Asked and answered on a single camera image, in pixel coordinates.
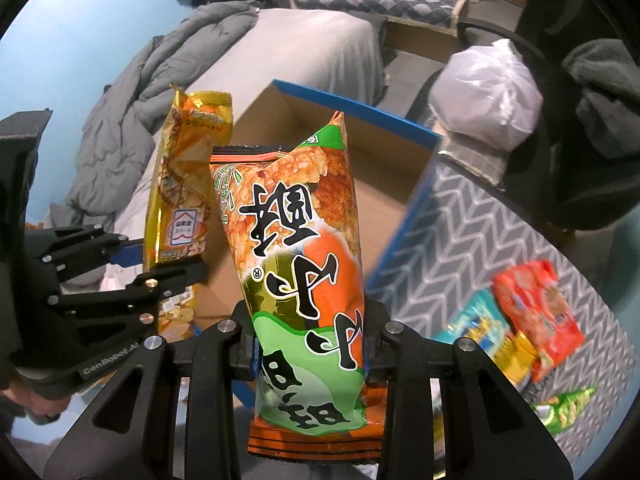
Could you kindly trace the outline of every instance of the blue wall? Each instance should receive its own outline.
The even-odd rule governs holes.
[[[154,35],[191,9],[176,0],[30,0],[0,40],[0,118],[51,108],[27,209],[44,218],[76,174],[82,124],[102,93]]]

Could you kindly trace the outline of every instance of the white bedsheet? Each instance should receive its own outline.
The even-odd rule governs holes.
[[[385,79],[377,33],[343,12],[264,9],[255,27],[188,91],[230,92],[238,120],[274,79],[373,104]],[[157,146],[132,200],[116,218],[115,232],[131,239],[144,234],[156,156]],[[107,266],[100,289],[124,288],[140,272],[142,266]]]

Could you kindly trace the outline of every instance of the chair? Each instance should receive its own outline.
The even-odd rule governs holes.
[[[513,42],[543,95],[534,133],[508,158],[505,195],[540,223],[562,230],[595,230],[616,221],[640,202],[640,156],[609,160],[591,145],[575,114],[581,88],[561,67],[576,46],[617,37],[591,0],[527,0],[515,32],[461,18],[458,41],[470,46],[469,29]],[[440,75],[420,91],[425,95]],[[414,107],[409,120],[421,120]]]

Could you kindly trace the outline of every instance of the crumpled bag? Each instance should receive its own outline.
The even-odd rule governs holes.
[[[429,104],[447,130],[510,152],[535,129],[542,95],[511,41],[498,40],[451,56]]]

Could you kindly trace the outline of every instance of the yellow snack bag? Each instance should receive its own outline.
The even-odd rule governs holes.
[[[146,212],[144,270],[204,252],[213,199],[211,150],[228,144],[231,95],[176,90],[162,137]],[[192,334],[196,286],[161,303],[159,333],[168,341]]]
[[[522,332],[505,338],[494,356],[494,362],[503,374],[515,385],[521,384],[529,375],[538,352]]]

